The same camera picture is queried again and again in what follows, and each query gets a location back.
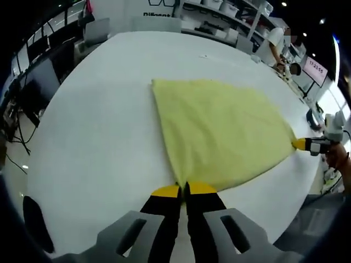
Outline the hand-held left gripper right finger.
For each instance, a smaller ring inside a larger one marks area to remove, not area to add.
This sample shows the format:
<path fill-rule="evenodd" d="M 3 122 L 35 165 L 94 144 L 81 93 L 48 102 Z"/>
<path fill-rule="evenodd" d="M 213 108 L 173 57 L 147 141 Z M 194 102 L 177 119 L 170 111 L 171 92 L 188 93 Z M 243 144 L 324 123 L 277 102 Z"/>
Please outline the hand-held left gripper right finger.
<path fill-rule="evenodd" d="M 265 231 L 202 182 L 185 184 L 188 234 L 196 262 L 270 262 Z"/>

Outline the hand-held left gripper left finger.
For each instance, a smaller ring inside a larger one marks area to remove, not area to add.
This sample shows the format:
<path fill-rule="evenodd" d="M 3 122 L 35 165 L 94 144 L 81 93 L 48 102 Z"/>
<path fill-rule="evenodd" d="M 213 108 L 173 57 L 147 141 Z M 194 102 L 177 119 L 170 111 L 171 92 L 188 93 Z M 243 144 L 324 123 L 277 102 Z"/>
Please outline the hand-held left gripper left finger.
<path fill-rule="evenodd" d="M 140 211 L 129 211 L 97 236 L 97 262 L 169 262 L 182 204 L 178 185 L 155 190 Z"/>

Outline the person's right hand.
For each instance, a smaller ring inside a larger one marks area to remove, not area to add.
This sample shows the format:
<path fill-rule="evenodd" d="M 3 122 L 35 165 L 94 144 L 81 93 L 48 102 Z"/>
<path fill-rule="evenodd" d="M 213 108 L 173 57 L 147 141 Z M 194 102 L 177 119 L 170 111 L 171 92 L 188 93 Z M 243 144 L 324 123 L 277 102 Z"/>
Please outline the person's right hand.
<path fill-rule="evenodd" d="M 330 168 L 342 172 L 349 159 L 347 152 L 342 144 L 332 145 L 326 154 L 326 162 Z"/>

